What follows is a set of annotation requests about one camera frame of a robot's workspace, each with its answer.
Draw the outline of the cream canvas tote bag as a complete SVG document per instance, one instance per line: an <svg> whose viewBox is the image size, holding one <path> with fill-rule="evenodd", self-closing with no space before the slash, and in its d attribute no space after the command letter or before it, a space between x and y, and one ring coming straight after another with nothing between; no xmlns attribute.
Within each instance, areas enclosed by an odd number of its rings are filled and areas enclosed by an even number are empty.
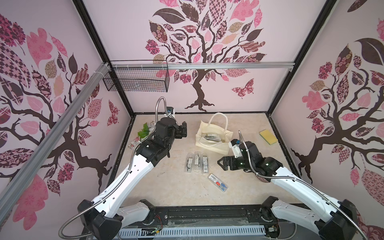
<svg viewBox="0 0 384 240"><path fill-rule="evenodd" d="M225 118L224 127L212 123L217 116ZM233 132L228 130L228 124L228 117L223 113L215 113L208 123L201 121L195 145L221 155L227 155L230 150L229 143L233 137Z"/></svg>

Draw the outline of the compass case red blue front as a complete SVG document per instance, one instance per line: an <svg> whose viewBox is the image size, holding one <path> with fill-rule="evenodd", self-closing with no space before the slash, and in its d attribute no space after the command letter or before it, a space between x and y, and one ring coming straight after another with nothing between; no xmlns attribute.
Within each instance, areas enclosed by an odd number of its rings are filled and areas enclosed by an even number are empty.
<svg viewBox="0 0 384 240"><path fill-rule="evenodd" d="M213 183L221 192L225 193L228 189L228 186L221 181L214 174L209 174L208 179L211 183Z"/></svg>

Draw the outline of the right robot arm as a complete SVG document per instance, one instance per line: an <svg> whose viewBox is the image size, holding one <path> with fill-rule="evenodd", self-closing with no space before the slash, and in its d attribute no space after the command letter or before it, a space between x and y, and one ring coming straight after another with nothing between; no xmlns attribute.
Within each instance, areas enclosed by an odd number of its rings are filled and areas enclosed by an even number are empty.
<svg viewBox="0 0 384 240"><path fill-rule="evenodd" d="M313 231L323 240L351 240L357 233L364 240L367 239L359 227L357 208L352 202L339 201L317 190L295 176L278 160L263 157L252 142L235 139L229 146L233 156L225 156L217 161L223 170L251 172L284 189L305 205L291 205L270 196L261 207L264 221L287 220Z"/></svg>

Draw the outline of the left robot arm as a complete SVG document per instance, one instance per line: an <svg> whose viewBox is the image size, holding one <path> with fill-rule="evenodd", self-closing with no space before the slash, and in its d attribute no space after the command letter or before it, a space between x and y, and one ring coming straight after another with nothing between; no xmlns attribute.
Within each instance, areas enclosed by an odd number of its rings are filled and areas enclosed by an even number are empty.
<svg viewBox="0 0 384 240"><path fill-rule="evenodd" d="M129 207L122 207L122 203L147 173L164 157L170 156L174 141L187 137L187 134L186 122L178 125L169 117L158 121L154 131L135 146L130 163L123 172L92 201L83 200L78 205L78 214L60 227L59 237L74 240L93 236L98 240L112 240L122 228L146 220L152 209L147 201ZM81 220L88 233L65 235L64 229L76 219Z"/></svg>

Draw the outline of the white toy radish with leaves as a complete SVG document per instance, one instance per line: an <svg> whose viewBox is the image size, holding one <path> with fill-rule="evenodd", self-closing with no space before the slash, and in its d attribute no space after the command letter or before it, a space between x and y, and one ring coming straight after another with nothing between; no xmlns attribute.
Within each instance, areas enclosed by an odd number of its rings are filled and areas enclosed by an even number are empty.
<svg viewBox="0 0 384 240"><path fill-rule="evenodd" d="M138 132L138 137L140 140L145 139L150 133L150 129L147 123L143 124L143 128Z"/></svg>

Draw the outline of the yellow green sponge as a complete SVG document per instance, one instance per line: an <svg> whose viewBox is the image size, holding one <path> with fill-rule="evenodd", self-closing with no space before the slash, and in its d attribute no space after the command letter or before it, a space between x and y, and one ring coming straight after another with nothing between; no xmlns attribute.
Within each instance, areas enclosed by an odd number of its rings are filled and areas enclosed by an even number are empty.
<svg viewBox="0 0 384 240"><path fill-rule="evenodd" d="M259 134L269 145L273 145L278 142L277 137L269 130L263 130L259 132Z"/></svg>

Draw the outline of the floral rectangular tray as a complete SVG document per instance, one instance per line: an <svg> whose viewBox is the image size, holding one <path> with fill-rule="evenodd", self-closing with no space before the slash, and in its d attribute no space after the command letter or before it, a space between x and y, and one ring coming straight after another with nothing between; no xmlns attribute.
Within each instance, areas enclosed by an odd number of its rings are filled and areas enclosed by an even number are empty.
<svg viewBox="0 0 384 240"><path fill-rule="evenodd" d="M139 136L135 137L134 140L128 145L128 147L133 150L139 143L141 142L141 138Z"/></svg>

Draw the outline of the aluminium rail back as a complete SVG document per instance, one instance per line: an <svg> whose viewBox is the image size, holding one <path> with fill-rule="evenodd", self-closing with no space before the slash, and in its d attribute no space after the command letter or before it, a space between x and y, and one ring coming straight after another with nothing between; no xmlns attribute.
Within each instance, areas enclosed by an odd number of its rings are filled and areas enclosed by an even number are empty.
<svg viewBox="0 0 384 240"><path fill-rule="evenodd" d="M168 70L208 70L208 69L292 69L293 62L259 62L259 63L188 63L188 64L114 64L113 69L168 69Z"/></svg>

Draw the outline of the aluminium rail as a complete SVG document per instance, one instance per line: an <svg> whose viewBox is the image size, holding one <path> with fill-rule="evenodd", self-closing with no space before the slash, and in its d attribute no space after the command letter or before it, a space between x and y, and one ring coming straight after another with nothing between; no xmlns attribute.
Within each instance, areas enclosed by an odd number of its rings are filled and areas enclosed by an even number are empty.
<svg viewBox="0 0 384 240"><path fill-rule="evenodd" d="M86 103L97 84L99 84L109 70L109 63L102 63L97 68L81 92L76 96L75 100L73 100L63 115L58 119L48 136L37 146L29 160L22 166L13 180L1 193L1 223L7 218L24 190L28 187L66 129L77 116L80 108Z"/></svg>
<svg viewBox="0 0 384 240"><path fill-rule="evenodd" d="M168 70L208 70L208 69L292 69L293 62L259 62L259 63L188 63L188 64L114 64L113 69L168 69Z"/></svg>

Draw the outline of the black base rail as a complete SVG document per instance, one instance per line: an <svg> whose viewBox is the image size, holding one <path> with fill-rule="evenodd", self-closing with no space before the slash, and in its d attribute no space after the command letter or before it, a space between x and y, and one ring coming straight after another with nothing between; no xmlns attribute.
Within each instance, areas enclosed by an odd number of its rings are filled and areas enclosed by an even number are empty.
<svg viewBox="0 0 384 240"><path fill-rule="evenodd" d="M172 227L211 227L211 226L264 226L265 236L271 239L281 237L282 224L287 220L266 222L261 215L261 205L234 206L191 206L157 207L151 210L147 220L132 223L123 229L144 229L153 234L163 228Z"/></svg>

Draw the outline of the aluminium rail left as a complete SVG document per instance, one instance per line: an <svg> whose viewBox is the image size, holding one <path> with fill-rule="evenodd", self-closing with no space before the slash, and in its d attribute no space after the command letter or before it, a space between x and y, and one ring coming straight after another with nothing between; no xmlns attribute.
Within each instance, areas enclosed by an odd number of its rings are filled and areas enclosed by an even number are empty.
<svg viewBox="0 0 384 240"><path fill-rule="evenodd" d="M24 190L28 187L66 129L77 116L80 108L86 103L97 84L99 84L109 70L109 63L102 63L97 68L81 92L76 96L75 100L73 100L63 115L58 119L48 136L37 146L29 160L22 166L13 180L1 193L1 223L7 218Z"/></svg>

